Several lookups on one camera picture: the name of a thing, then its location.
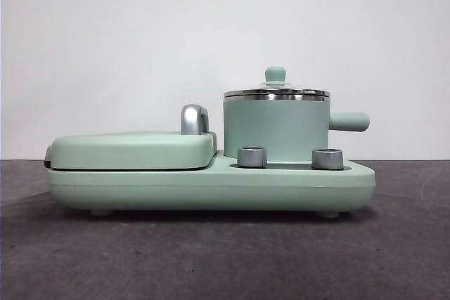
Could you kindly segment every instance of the mint green pot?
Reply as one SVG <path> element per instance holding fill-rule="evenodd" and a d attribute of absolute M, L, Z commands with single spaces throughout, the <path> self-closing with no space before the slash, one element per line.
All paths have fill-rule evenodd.
<path fill-rule="evenodd" d="M 262 88 L 224 94 L 225 156 L 263 147 L 272 162 L 309 161 L 312 150 L 328 147 L 328 130 L 368 128 L 364 113 L 330 115 L 328 92 L 292 89 L 284 79 L 282 67 L 270 67 Z"/>

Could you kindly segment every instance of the gray floor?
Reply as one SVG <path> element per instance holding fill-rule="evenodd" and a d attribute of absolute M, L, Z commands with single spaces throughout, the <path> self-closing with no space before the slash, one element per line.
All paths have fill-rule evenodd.
<path fill-rule="evenodd" d="M 2 299 L 450 299 L 450 161 L 361 162 L 365 209 L 121 211 L 48 192 L 38 161 L 1 163 Z"/>

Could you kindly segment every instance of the pot lid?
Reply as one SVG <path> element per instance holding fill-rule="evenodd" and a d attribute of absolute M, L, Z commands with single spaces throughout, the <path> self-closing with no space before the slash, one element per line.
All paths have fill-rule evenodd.
<path fill-rule="evenodd" d="M 289 82 L 285 81 L 286 71 L 283 67 L 268 67 L 265 72 L 266 81 L 257 89 L 243 89 L 239 91 L 227 91 L 224 94 L 225 98 L 233 96 L 264 96 L 267 94 L 287 95 L 287 96 L 322 96 L 324 98 L 330 97 L 327 91 L 320 91 L 317 89 L 295 89 L 290 86 Z"/>

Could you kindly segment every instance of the white wall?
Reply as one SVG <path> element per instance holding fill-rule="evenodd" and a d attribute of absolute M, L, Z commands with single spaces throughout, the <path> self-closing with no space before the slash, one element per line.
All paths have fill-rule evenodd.
<path fill-rule="evenodd" d="M 177 130 L 267 65 L 371 116 L 331 132 L 352 159 L 450 159 L 450 0 L 1 0 L 2 158 L 56 137 Z"/>

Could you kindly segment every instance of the mint green appliance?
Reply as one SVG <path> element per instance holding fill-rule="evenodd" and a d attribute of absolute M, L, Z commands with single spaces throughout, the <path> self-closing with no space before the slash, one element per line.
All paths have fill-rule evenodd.
<path fill-rule="evenodd" d="M 217 151 L 207 110 L 198 105 L 183 108 L 176 132 L 57 138 L 45 159 L 50 191 L 93 215 L 289 210 L 333 218 L 364 207 L 375 189 L 374 171 L 326 146 L 329 129 L 362 131 L 368 117 L 330 117 L 327 92 L 286 90 L 284 76 L 272 67 L 262 89 L 268 93 L 225 94 L 225 152 Z M 252 97 L 229 99 L 246 95 Z"/>

